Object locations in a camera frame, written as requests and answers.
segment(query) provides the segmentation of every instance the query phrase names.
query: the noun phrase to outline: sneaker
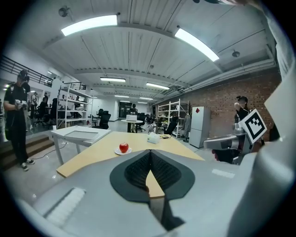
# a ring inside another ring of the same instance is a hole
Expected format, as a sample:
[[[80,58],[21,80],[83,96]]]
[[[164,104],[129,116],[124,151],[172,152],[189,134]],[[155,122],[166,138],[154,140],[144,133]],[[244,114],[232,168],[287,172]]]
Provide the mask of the sneaker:
[[[28,166],[26,165],[26,163],[22,163],[21,167],[23,168],[23,171],[28,171]]]
[[[26,164],[33,165],[33,164],[35,164],[35,161],[31,160],[31,159],[27,159]]]

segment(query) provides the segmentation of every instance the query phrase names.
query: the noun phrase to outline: red apple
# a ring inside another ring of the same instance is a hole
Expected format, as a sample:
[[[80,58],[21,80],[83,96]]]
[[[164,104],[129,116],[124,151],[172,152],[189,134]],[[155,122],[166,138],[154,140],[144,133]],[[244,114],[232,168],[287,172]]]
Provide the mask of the red apple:
[[[119,145],[119,149],[122,153],[125,153],[129,149],[129,145],[127,143],[121,143]]]

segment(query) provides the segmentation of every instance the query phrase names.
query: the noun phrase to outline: red brick wall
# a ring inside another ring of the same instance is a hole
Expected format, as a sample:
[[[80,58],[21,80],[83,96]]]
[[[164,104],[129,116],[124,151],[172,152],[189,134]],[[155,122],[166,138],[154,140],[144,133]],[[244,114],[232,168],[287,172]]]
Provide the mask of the red brick wall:
[[[268,141],[269,130],[273,126],[273,120],[264,106],[264,102],[281,82],[281,76],[277,70],[272,70],[260,75],[248,75],[248,78],[233,78],[218,86],[204,87],[179,97],[161,102],[159,105],[174,102],[179,98],[189,100],[192,107],[204,106],[211,109],[211,129],[209,137],[223,136],[231,133],[234,123],[234,103],[238,95],[248,98],[248,108],[257,109],[267,126],[264,139]]]

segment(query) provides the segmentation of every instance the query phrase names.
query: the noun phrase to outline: white table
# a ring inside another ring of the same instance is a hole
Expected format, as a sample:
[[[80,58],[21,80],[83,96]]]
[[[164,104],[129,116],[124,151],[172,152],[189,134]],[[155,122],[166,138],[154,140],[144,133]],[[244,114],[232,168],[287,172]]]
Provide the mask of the white table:
[[[89,141],[83,140],[82,138],[79,138],[79,137],[69,138],[68,136],[66,136],[67,134],[69,134],[73,131],[95,132],[95,133],[97,133],[97,135],[94,137],[94,139],[89,140]],[[77,152],[79,154],[80,153],[79,145],[90,147],[91,145],[96,143],[98,140],[100,140],[101,138],[106,136],[109,132],[111,132],[111,130],[90,128],[90,127],[84,127],[84,126],[72,126],[72,127],[67,127],[67,128],[62,128],[62,129],[51,131],[51,133],[54,137],[55,150],[56,150],[57,157],[60,161],[60,164],[63,165],[64,161],[62,159],[62,155],[61,155],[61,151],[60,151],[60,147],[59,147],[59,141],[58,141],[59,138],[76,144]]]
[[[130,121],[130,120],[126,120],[126,119],[122,119],[121,121],[125,122],[125,123],[128,123],[128,132],[130,132],[130,124],[140,124],[142,123],[143,121],[141,120],[137,120],[137,121]]]

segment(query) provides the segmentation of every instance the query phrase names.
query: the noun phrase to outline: white refrigerator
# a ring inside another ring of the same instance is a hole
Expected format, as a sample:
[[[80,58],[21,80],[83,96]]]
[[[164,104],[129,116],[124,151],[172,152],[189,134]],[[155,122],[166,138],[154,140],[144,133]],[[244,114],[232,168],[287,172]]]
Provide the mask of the white refrigerator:
[[[205,107],[192,108],[192,120],[189,144],[197,148],[203,147],[210,131],[211,110]]]

